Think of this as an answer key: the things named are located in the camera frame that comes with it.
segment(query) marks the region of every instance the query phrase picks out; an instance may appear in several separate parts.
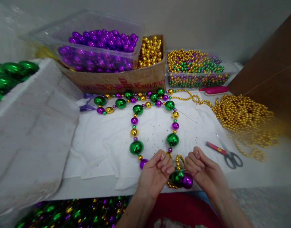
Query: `purple beads in container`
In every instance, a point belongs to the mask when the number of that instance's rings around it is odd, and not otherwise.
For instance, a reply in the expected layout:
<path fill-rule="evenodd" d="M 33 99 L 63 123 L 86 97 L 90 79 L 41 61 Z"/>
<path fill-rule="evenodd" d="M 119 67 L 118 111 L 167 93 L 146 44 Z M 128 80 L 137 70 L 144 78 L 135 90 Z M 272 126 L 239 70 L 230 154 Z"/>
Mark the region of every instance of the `purple beads in container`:
<path fill-rule="evenodd" d="M 132 59 L 104 51 L 106 49 L 117 52 L 134 52 L 138 42 L 138 36 L 134 33 L 126 35 L 120 34 L 117 30 L 107 31 L 105 29 L 84 31 L 82 34 L 73 32 L 68 41 L 72 44 L 102 49 L 86 51 L 69 46 L 59 47 L 58 53 L 62 57 L 63 63 L 75 71 L 118 73 L 130 71 L 134 67 Z"/>

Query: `finger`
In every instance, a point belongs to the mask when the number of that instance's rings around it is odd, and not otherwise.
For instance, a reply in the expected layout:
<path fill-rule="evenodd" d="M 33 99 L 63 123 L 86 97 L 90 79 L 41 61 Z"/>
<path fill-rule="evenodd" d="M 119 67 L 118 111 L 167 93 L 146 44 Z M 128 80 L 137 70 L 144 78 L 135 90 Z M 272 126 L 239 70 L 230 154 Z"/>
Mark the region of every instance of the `finger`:
<path fill-rule="evenodd" d="M 192 161 L 193 161 L 196 165 L 198 165 L 198 166 L 201 167 L 201 168 L 204 168 L 204 167 L 205 167 L 205 164 L 202 163 L 201 160 L 197 159 L 194 153 L 190 152 L 188 155 L 189 155 L 189 158 L 191 158 Z"/>
<path fill-rule="evenodd" d="M 197 156 L 197 153 L 199 154 L 199 160 L 201 160 L 206 166 L 212 168 L 212 169 L 217 169 L 218 164 L 214 161 L 212 161 L 210 158 L 208 158 L 203 151 L 199 147 L 194 147 L 193 153 Z"/>
<path fill-rule="evenodd" d="M 163 160 L 165 157 L 165 153 L 163 150 L 157 151 L 156 154 L 146 163 L 147 167 L 155 166 L 159 161 Z"/>
<path fill-rule="evenodd" d="M 169 167 L 171 167 L 171 166 L 173 166 L 173 160 L 170 158 L 170 156 L 169 156 L 169 160 L 168 160 L 168 162 L 161 168 L 161 171 L 163 172 L 163 173 L 165 173 L 166 172 L 166 170 L 169 168 Z"/>
<path fill-rule="evenodd" d="M 169 159 L 170 159 L 170 156 L 166 156 L 166 154 L 165 154 L 164 159 L 157 163 L 157 168 L 161 168 L 164 165 L 166 165 L 168 163 Z"/>
<path fill-rule="evenodd" d="M 196 171 L 201 171 L 201 168 L 197 164 L 195 164 L 190 157 L 186 157 L 186 163 L 191 165 Z"/>

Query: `pile of gold beads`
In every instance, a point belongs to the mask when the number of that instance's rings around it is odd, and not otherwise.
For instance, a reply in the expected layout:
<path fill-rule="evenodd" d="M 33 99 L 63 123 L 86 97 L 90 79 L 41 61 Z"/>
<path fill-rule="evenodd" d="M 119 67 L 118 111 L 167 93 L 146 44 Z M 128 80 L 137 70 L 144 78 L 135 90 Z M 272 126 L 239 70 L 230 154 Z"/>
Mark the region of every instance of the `pile of gold beads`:
<path fill-rule="evenodd" d="M 156 36 L 152 40 L 148 37 L 142 39 L 142 45 L 139 53 L 138 68 L 152 66 L 161 62 L 162 42 Z"/>
<path fill-rule="evenodd" d="M 267 148 L 278 144 L 278 136 L 283 129 L 278 125 L 277 119 L 272 111 L 256 103 L 249 97 L 242 95 L 224 95 L 220 102 L 216 99 L 215 106 L 210 101 L 200 101 L 199 96 L 192 95 L 188 90 L 178 89 L 177 92 L 185 91 L 190 94 L 189 98 L 172 97 L 173 99 L 189 100 L 195 103 L 206 104 L 215 113 L 221 125 L 233 133 L 232 137 L 238 151 L 246 156 L 253 157 L 258 161 L 265 161 L 266 155 L 258 148 L 254 148 L 250 154 L 244 152 L 238 142 L 248 147 L 256 145 Z"/>

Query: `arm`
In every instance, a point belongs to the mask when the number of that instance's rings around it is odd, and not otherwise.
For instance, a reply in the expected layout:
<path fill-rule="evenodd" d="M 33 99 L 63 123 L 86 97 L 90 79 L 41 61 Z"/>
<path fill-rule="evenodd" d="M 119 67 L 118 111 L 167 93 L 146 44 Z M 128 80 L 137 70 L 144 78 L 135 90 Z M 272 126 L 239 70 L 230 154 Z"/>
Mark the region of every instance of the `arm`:
<path fill-rule="evenodd" d="M 220 166 L 209 159 L 199 147 L 186 157 L 185 168 L 207 194 L 225 227 L 253 227 L 231 194 Z"/>
<path fill-rule="evenodd" d="M 163 150 L 159 150 L 148 161 L 140 174 L 138 188 L 116 228 L 141 228 L 155 205 L 156 199 L 175 171 L 173 160 Z"/>

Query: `pink object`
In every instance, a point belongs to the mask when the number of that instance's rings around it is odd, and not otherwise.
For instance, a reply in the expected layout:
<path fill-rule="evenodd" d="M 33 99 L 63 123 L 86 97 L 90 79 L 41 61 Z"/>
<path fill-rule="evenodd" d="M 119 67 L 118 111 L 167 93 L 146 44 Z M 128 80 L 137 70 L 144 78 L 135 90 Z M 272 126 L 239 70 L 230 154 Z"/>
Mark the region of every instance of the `pink object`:
<path fill-rule="evenodd" d="M 226 86 L 216 86 L 211 88 L 200 89 L 199 91 L 205 91 L 205 95 L 212 96 L 226 93 L 229 91 L 229 88 Z"/>

